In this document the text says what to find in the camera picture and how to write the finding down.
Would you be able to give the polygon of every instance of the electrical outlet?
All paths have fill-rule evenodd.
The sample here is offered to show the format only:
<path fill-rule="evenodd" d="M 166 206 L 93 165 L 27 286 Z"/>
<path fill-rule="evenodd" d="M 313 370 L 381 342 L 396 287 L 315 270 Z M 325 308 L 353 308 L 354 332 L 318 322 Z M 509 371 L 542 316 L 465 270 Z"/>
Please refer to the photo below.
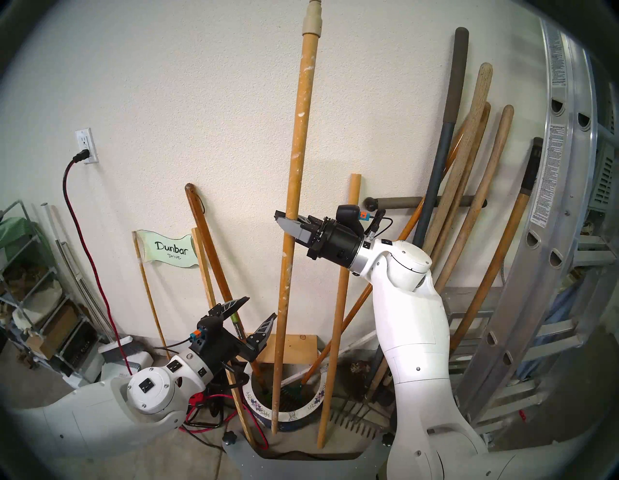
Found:
<path fill-rule="evenodd" d="M 84 160 L 85 164 L 97 164 L 99 159 L 97 158 L 97 151 L 95 150 L 95 143 L 92 141 L 92 132 L 90 128 L 84 130 L 76 130 L 77 148 L 81 152 L 84 149 L 90 151 L 90 157 Z"/>

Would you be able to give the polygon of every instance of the green sign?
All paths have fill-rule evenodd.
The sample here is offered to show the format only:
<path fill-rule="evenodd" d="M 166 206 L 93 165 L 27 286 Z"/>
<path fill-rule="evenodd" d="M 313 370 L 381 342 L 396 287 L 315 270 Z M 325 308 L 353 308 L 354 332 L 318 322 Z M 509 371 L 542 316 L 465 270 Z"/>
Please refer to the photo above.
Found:
<path fill-rule="evenodd" d="M 149 230 L 138 230 L 136 233 L 144 246 L 144 261 L 162 261 L 182 268 L 197 265 L 191 235 L 168 238 Z"/>

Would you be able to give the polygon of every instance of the cardboard box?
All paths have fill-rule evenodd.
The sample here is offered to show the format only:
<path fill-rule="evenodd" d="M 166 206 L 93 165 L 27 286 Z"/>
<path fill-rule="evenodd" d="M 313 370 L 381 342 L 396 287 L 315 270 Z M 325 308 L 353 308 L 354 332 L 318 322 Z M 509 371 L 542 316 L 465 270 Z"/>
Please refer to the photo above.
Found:
<path fill-rule="evenodd" d="M 50 360 L 78 322 L 79 319 L 72 303 L 67 301 L 42 332 L 45 338 L 31 334 L 28 340 L 26 340 L 26 345 Z"/>

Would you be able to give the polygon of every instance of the wooden tool handle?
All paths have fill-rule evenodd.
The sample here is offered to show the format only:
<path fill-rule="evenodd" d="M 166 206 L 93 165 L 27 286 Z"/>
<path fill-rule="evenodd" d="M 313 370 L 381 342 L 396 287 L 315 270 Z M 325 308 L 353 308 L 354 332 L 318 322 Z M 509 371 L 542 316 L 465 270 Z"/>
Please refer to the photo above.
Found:
<path fill-rule="evenodd" d="M 451 169 L 451 174 L 447 180 L 447 185 L 443 190 L 443 198 L 434 213 L 432 223 L 426 233 L 425 242 L 423 244 L 423 251 L 428 255 L 434 250 L 434 245 L 438 239 L 438 235 L 441 233 L 445 218 L 453 202 L 454 195 L 460 183 L 460 178 L 466 160 L 469 158 L 470 150 L 475 139 L 475 133 L 479 126 L 480 118 L 482 117 L 483 108 L 486 104 L 486 98 L 488 97 L 488 91 L 490 90 L 490 82 L 492 80 L 492 65 L 489 63 L 482 63 L 477 75 L 477 83 L 475 84 L 475 92 L 473 93 L 473 101 L 470 106 L 469 116 L 466 119 L 464 125 L 464 133 L 462 134 L 462 140 L 460 141 L 460 148 L 458 155 L 454 161 L 454 165 Z"/>
<path fill-rule="evenodd" d="M 370 383 L 368 392 L 365 394 L 365 398 L 368 403 L 372 402 L 374 392 L 376 391 L 378 385 L 381 383 L 381 380 L 385 376 L 388 367 L 389 365 L 387 364 L 387 359 L 383 357 L 381 364 L 378 366 L 378 370 L 376 371 L 376 375 L 374 375 L 374 378 L 372 378 L 372 383 Z"/>
<path fill-rule="evenodd" d="M 217 250 L 215 249 L 213 238 L 210 236 L 209 226 L 206 224 L 206 218 L 204 218 L 204 214 L 202 213 L 202 203 L 200 202 L 200 197 L 198 196 L 196 187 L 192 183 L 188 183 L 185 185 L 185 194 L 187 196 L 189 206 L 191 207 L 191 213 L 193 213 L 194 220 L 197 225 L 197 231 L 200 234 L 202 246 L 206 251 L 206 256 L 210 262 L 210 267 L 213 269 L 213 275 L 217 281 L 217 286 L 219 286 L 219 291 L 222 293 L 223 301 L 229 302 L 233 300 L 232 294 L 230 293 L 230 288 L 228 287 L 226 277 L 223 274 L 222 264 L 219 262 L 219 257 L 217 256 Z M 241 320 L 238 318 L 238 312 L 235 313 L 235 316 L 236 321 L 233 322 L 233 325 L 236 330 L 236 334 L 239 337 L 239 340 L 245 342 L 247 334 L 245 333 Z M 262 372 L 260 371 L 258 362 L 253 361 L 251 363 L 251 370 L 258 383 L 264 386 L 264 379 L 262 377 Z"/>
<path fill-rule="evenodd" d="M 314 85 L 314 70 L 318 38 L 321 34 L 321 4 L 311 0 L 303 21 L 303 46 L 301 48 L 301 65 L 297 85 L 297 105 L 295 123 L 292 132 L 292 151 L 290 153 L 290 171 L 288 173 L 288 196 L 286 198 L 286 218 L 296 220 L 299 214 L 303 162 L 310 121 L 311 94 Z M 286 325 L 288 322 L 288 303 L 290 301 L 290 283 L 292 280 L 292 263 L 295 255 L 295 239 L 284 233 L 282 247 L 282 269 L 279 279 L 279 302 L 277 305 L 277 330 L 275 332 L 275 359 L 273 363 L 273 392 L 271 404 L 271 431 L 277 433 L 279 423 L 279 397 L 284 366 L 284 347 L 286 342 Z"/>
<path fill-rule="evenodd" d="M 505 259 L 505 255 L 507 255 L 509 246 L 511 245 L 512 240 L 514 240 L 516 230 L 518 229 L 522 214 L 526 210 L 528 202 L 529 195 L 525 195 L 524 193 L 518 194 L 514 208 L 509 216 L 509 221 L 507 222 L 507 226 L 503 232 L 503 236 L 501 237 L 495 254 L 490 261 L 488 270 L 486 270 L 486 275 L 483 276 L 482 283 L 480 283 L 479 288 L 475 293 L 475 297 L 473 297 L 473 301 L 470 303 L 469 308 L 456 329 L 456 332 L 449 340 L 449 355 L 451 355 L 456 350 L 458 345 L 460 345 L 460 342 L 466 335 L 466 332 L 469 331 L 473 320 L 475 320 L 477 312 L 479 312 L 479 309 L 482 307 L 483 301 L 488 295 L 492 283 L 495 281 L 496 274 L 501 269 L 501 263 Z"/>
<path fill-rule="evenodd" d="M 359 191 L 361 190 L 361 175 L 353 173 L 350 176 L 350 186 L 348 189 L 348 205 L 359 203 Z M 346 308 L 346 293 L 348 292 L 348 278 L 350 272 L 345 267 L 340 267 L 340 276 L 337 281 L 337 298 L 335 300 L 335 315 L 333 318 L 333 334 L 331 335 L 331 348 L 333 349 L 329 358 L 329 369 L 327 371 L 327 382 L 324 387 L 324 399 L 322 400 L 322 413 L 320 426 L 318 427 L 318 448 L 324 447 L 327 435 L 327 424 L 331 411 L 331 397 L 335 385 L 335 373 L 337 371 L 337 355 L 340 351 L 340 339 L 342 337 L 342 323 Z"/>
<path fill-rule="evenodd" d="M 454 195 L 454 200 L 451 203 L 451 207 L 449 208 L 449 212 L 447 213 L 447 217 L 445 218 L 445 223 L 443 224 L 443 228 L 441 229 L 441 233 L 438 235 L 438 239 L 436 240 L 436 244 L 434 245 L 434 250 L 432 250 L 432 271 L 434 272 L 434 268 L 437 265 L 438 258 L 441 256 L 443 252 L 443 248 L 447 239 L 449 238 L 449 234 L 451 233 L 451 226 L 454 223 L 454 219 L 456 218 L 456 213 L 458 212 L 458 208 L 460 208 L 460 201 L 464 195 L 464 189 L 466 188 L 466 184 L 469 182 L 470 172 L 473 169 L 473 164 L 475 163 L 475 158 L 477 158 L 477 152 L 479 151 L 479 145 L 482 144 L 483 134 L 486 131 L 486 125 L 488 124 L 488 116 L 490 115 L 490 104 L 486 102 L 483 107 L 482 117 L 479 121 L 479 127 L 477 127 L 477 132 L 475 133 L 475 139 L 473 140 L 473 146 L 471 147 L 469 158 L 467 159 L 466 165 L 464 167 L 464 171 L 462 173 L 462 177 L 460 178 L 460 183 L 458 184 L 458 188 L 456 190 L 456 194 Z"/>
<path fill-rule="evenodd" d="M 464 317 L 462 318 L 462 321 L 460 322 L 460 325 L 458 325 L 456 332 L 449 341 L 450 355 L 456 350 L 458 345 L 460 345 L 460 342 L 466 335 L 466 332 L 468 332 L 473 320 L 477 316 L 477 312 L 479 312 L 479 309 L 482 307 L 483 301 L 486 299 L 486 296 L 492 287 L 492 283 L 495 281 L 496 274 L 501 269 L 501 264 L 505 259 L 505 255 L 507 255 L 511 242 L 514 240 L 516 230 L 518 229 L 522 215 L 524 215 L 524 211 L 527 209 L 529 196 L 531 195 L 533 185 L 535 184 L 535 179 L 537 178 L 537 171 L 539 170 L 540 161 L 542 159 L 542 144 L 543 140 L 541 138 L 536 137 L 533 139 L 533 146 L 529 155 L 529 161 L 527 162 L 527 168 L 522 178 L 520 193 L 518 194 L 516 203 L 514 203 L 514 207 L 511 210 L 511 215 L 509 216 L 509 220 L 505 226 L 505 230 L 503 231 L 503 236 L 501 237 L 495 254 L 490 261 L 490 265 L 488 265 L 486 275 L 483 276 L 482 283 L 475 292 L 473 301 L 471 301 Z"/>
<path fill-rule="evenodd" d="M 191 235 L 194 240 L 194 248 L 196 249 L 197 263 L 200 267 L 200 275 L 202 277 L 202 285 L 206 292 L 206 299 L 209 303 L 209 308 L 213 308 L 217 302 L 215 301 L 215 292 L 213 290 L 213 282 L 210 281 L 209 265 L 204 254 L 204 242 L 200 237 L 200 231 L 197 228 L 191 229 Z"/>
<path fill-rule="evenodd" d="M 434 288 L 438 293 L 441 293 L 447 284 L 447 280 L 451 276 L 454 267 L 458 259 L 460 258 L 460 254 L 464 249 L 464 245 L 466 245 L 467 240 L 469 239 L 469 235 L 475 226 L 475 222 L 477 221 L 477 216 L 482 209 L 483 200 L 488 195 L 488 189 L 490 187 L 490 183 L 492 182 L 492 178 L 495 175 L 496 166 L 501 158 L 501 154 L 503 153 L 503 148 L 505 147 L 505 143 L 507 142 L 507 138 L 509 135 L 509 128 L 511 127 L 511 121 L 514 118 L 514 107 L 511 105 L 505 106 L 503 109 L 503 114 L 501 115 L 501 121 L 499 122 L 499 128 L 496 132 L 495 143 L 492 147 L 492 152 L 490 154 L 490 159 L 488 160 L 488 165 L 486 166 L 486 170 L 483 173 L 482 181 L 477 187 L 477 192 L 475 193 L 475 198 L 473 200 L 473 205 L 469 208 L 469 211 L 464 219 L 464 223 L 460 228 L 460 232 L 456 238 L 456 242 L 454 246 L 451 248 L 449 252 L 449 256 L 447 257 L 447 261 L 443 266 L 443 270 L 441 274 L 438 276 Z"/>
<path fill-rule="evenodd" d="M 217 256 L 217 250 L 215 250 L 213 238 L 210 236 L 209 226 L 206 224 L 206 219 L 202 213 L 202 203 L 200 202 L 200 197 L 196 191 L 195 185 L 192 183 L 185 185 L 185 195 L 187 196 L 187 201 L 191 207 L 191 213 L 193 213 L 198 232 L 200 232 L 202 244 L 204 245 L 206 256 L 209 259 L 210 267 L 213 269 L 215 281 L 217 282 L 219 291 L 222 293 L 223 301 L 229 302 L 233 300 L 232 294 L 230 293 L 230 288 L 228 287 L 226 277 L 223 274 L 222 264 L 219 262 L 219 257 Z"/>
<path fill-rule="evenodd" d="M 165 346 L 167 343 L 165 342 L 165 338 L 163 337 L 163 332 L 161 331 L 161 325 L 159 324 L 159 317 L 157 316 L 157 311 L 155 310 L 155 304 L 153 303 L 153 297 L 150 294 L 149 282 L 146 279 L 146 272 L 144 271 L 144 264 L 142 263 L 142 255 L 140 254 L 140 246 L 137 242 L 137 232 L 131 232 L 133 236 L 133 246 L 136 248 L 136 256 L 137 262 L 140 264 L 140 272 L 142 273 L 142 282 L 144 282 L 144 289 L 146 290 L 146 296 L 149 298 L 150 310 L 153 313 L 153 318 L 155 319 L 155 326 L 157 327 L 157 332 L 159 333 L 159 340 L 161 340 L 161 345 Z M 170 352 L 165 350 L 165 355 L 168 357 L 168 360 L 171 359 Z"/>
<path fill-rule="evenodd" d="M 464 125 L 460 127 L 460 130 L 458 131 L 456 138 L 454 138 L 453 142 L 451 143 L 451 150 L 449 151 L 449 157 L 447 158 L 447 162 L 445 163 L 445 169 L 443 170 L 443 178 L 445 178 L 445 175 L 447 175 L 447 172 L 449 171 L 449 168 L 451 167 L 451 164 L 454 162 L 454 159 L 456 158 L 456 155 L 458 153 L 458 148 L 460 145 L 460 141 L 462 139 L 462 133 L 464 131 L 463 127 Z M 408 223 L 406 223 L 406 226 L 404 227 L 402 232 L 400 232 L 400 235 L 397 238 L 398 240 L 406 240 L 409 237 L 410 233 L 415 228 L 415 224 L 419 220 L 419 215 L 421 215 L 422 213 L 422 207 L 423 207 L 423 199 L 421 200 L 421 202 L 419 202 L 419 205 L 417 206 L 413 214 L 410 216 L 410 219 Z M 344 318 L 344 322 L 342 323 L 342 331 L 346 330 L 346 327 L 348 327 L 352 319 L 355 318 L 355 315 L 357 314 L 359 309 L 361 309 L 361 307 L 363 306 L 363 304 L 368 299 L 371 293 L 372 293 L 372 285 L 368 284 L 363 290 L 363 292 L 361 293 L 361 295 L 359 295 L 359 298 L 357 299 L 355 304 L 352 306 L 352 308 L 348 312 L 348 315 L 346 315 L 346 318 Z M 318 367 L 320 367 L 320 364 L 324 362 L 324 359 L 327 357 L 327 355 L 329 355 L 329 352 L 331 352 L 330 341 L 329 343 L 327 343 L 327 345 L 322 350 L 322 352 L 320 353 L 316 361 L 312 364 L 312 366 L 309 368 L 307 373 L 301 379 L 301 383 L 303 385 L 305 385 L 308 382 L 308 380 L 311 378 L 311 376 L 314 375 L 314 373 L 316 373 L 316 370 L 318 369 Z"/>

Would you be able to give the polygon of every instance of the white wall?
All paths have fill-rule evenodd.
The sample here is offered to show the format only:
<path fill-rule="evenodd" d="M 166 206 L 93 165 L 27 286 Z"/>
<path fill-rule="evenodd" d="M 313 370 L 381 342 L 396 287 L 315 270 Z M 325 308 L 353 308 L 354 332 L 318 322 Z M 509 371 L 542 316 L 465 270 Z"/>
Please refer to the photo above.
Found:
<path fill-rule="evenodd" d="M 187 234 L 187 182 L 202 192 L 233 295 L 251 297 L 240 312 L 246 329 L 277 309 L 282 232 L 273 213 L 285 209 L 305 8 L 305 0 L 61 1 L 2 79 L 0 205 L 22 198 L 46 229 L 39 205 L 57 206 L 84 266 L 61 179 L 76 153 L 74 131 L 92 128 L 100 164 L 76 165 L 69 195 L 126 333 L 157 337 L 131 230 Z M 530 139 L 543 133 L 538 19 L 508 0 L 325 0 L 323 20 L 302 214 L 333 216 L 351 172 L 363 174 L 361 198 L 423 195 L 455 28 L 470 30 L 461 118 L 480 64 L 494 65 L 483 161 L 467 194 L 481 178 L 503 106 L 514 105 L 516 115 L 489 205 L 451 279 L 478 284 L 519 190 Z M 407 216 L 395 214 L 387 238 Z M 303 250 L 288 332 L 329 339 L 338 267 Z M 207 310 L 197 267 L 148 265 L 147 275 L 164 334 L 184 338 Z M 351 279 L 348 306 L 364 286 Z M 367 302 L 345 339 L 372 328 Z"/>

